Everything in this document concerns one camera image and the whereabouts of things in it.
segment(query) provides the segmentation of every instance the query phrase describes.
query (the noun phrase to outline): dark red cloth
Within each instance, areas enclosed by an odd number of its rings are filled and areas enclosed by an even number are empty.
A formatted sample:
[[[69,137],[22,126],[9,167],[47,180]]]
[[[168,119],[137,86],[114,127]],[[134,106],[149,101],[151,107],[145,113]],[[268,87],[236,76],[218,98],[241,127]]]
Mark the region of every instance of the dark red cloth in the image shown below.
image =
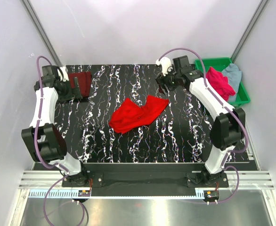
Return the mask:
[[[71,88],[75,88],[74,78],[77,77],[82,97],[89,96],[92,79],[91,72],[72,73],[68,74],[68,77]]]
[[[222,72],[218,72],[213,67],[210,67],[206,73],[206,78],[224,100],[228,101],[229,96],[235,95],[235,91],[228,84],[228,78],[224,77]]]
[[[147,96],[146,105],[137,106],[129,98],[112,115],[109,125],[117,133],[126,133],[139,126],[151,124],[166,108],[168,100]]]

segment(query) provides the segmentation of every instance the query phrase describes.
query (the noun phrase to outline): metal frame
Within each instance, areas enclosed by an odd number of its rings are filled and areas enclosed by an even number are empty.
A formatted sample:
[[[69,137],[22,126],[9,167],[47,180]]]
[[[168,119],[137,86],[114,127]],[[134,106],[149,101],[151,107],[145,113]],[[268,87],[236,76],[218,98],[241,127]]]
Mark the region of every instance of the metal frame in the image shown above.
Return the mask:
[[[237,179],[234,171],[226,171],[229,188],[236,186]],[[268,214],[272,224],[276,226],[276,194],[268,171],[239,171],[240,184],[238,190],[261,190],[264,196],[265,204],[268,209]],[[25,171],[19,186],[15,212],[11,217],[10,225],[19,226],[23,217],[26,202],[30,196],[30,191],[36,188],[49,189],[49,187],[61,178],[58,171],[47,170],[29,170]],[[220,190],[228,190],[229,188],[220,188]],[[61,183],[55,186],[54,189],[61,191],[68,189],[78,189],[72,187],[61,187]],[[197,188],[196,197],[185,196],[136,196],[136,197],[100,197],[92,196],[91,199],[202,199],[204,190],[214,188]]]
[[[257,21],[259,20],[260,16],[264,12],[264,10],[269,2],[270,2],[270,0],[261,0],[259,5],[257,6],[246,30],[244,31],[240,41],[238,42],[238,44],[231,56],[231,60],[233,63],[236,61],[240,51],[242,50],[244,44],[246,43],[246,40],[248,39],[249,35],[251,34],[253,28],[255,27]]]
[[[33,25],[35,26],[37,32],[39,33],[42,41],[44,42],[49,54],[51,55],[52,59],[54,60],[55,64],[59,67],[62,67],[62,62],[60,61],[57,53],[55,52],[36,12],[33,9],[33,6],[29,0],[21,0],[24,5],[25,10],[27,11],[29,17],[31,18]]]

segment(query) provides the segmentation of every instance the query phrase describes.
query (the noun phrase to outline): towel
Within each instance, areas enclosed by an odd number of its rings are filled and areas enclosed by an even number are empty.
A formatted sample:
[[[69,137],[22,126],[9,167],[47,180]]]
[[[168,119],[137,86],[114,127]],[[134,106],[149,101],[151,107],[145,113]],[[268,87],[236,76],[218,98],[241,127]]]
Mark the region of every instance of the towel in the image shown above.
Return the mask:
[[[82,97],[88,97],[91,88],[91,72],[68,74],[71,88],[75,88],[74,78],[77,77]]]
[[[229,96],[235,95],[235,91],[228,84],[228,78],[224,77],[221,72],[216,71],[213,67],[210,67],[206,73],[206,78],[215,91],[226,101]]]
[[[238,88],[239,88],[240,82],[242,80],[242,72],[238,69],[238,67],[235,64],[229,64],[229,66],[227,68],[225,68],[222,71],[222,73],[224,76],[226,76],[228,78],[229,85],[235,91],[235,95],[229,97],[228,102],[235,102]]]
[[[139,107],[129,98],[113,113],[109,125],[117,133],[126,133],[139,126],[151,124],[166,108],[168,100],[147,96],[146,105]]]

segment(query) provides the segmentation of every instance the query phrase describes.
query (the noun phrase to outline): white wall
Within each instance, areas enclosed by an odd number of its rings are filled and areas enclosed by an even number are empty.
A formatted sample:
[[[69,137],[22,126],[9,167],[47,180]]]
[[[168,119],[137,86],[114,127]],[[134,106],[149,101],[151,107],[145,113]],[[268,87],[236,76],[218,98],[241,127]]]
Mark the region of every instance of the white wall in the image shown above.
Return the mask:
[[[276,188],[276,0],[268,4],[235,63],[251,98],[244,108],[251,137]]]
[[[32,159],[21,139],[35,108],[35,60],[48,57],[21,1],[0,0],[0,226],[7,220]]]
[[[31,0],[63,64],[154,64],[176,47],[230,57],[259,2]]]

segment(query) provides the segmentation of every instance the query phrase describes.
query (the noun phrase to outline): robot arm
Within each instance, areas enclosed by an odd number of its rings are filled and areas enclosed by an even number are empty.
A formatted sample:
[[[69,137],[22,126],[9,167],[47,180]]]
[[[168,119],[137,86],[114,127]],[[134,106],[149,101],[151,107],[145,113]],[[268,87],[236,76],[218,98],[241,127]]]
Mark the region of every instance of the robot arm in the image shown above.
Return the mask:
[[[201,101],[214,120],[210,132],[213,146],[205,163],[205,168],[198,175],[203,185],[210,184],[220,177],[230,151],[244,137],[238,123],[225,107],[231,110],[243,125],[245,125],[245,112],[241,108],[235,109],[227,103],[209,82],[205,84],[203,73],[199,70],[193,70],[187,56],[175,58],[173,62],[174,66],[167,57],[156,62],[158,66],[162,67],[162,74],[156,78],[159,91],[162,93],[168,90],[172,91],[178,86],[186,88]]]
[[[45,66],[42,68],[42,84],[43,98],[41,98],[41,88],[39,82],[34,86],[37,102],[35,112],[30,123],[30,127],[22,130],[22,139],[35,162],[39,162],[34,146],[34,133],[37,120],[39,119],[39,111],[41,111],[40,124],[38,129],[38,147],[42,159],[50,165],[57,166],[60,170],[68,171],[69,182],[76,184],[86,184],[88,174],[84,165],[73,158],[67,152],[67,146],[62,135],[54,126],[54,113],[57,101],[67,101],[74,98],[81,98],[77,78],[74,79],[75,88],[71,88],[71,84],[66,75],[62,72],[59,74],[56,66]]]

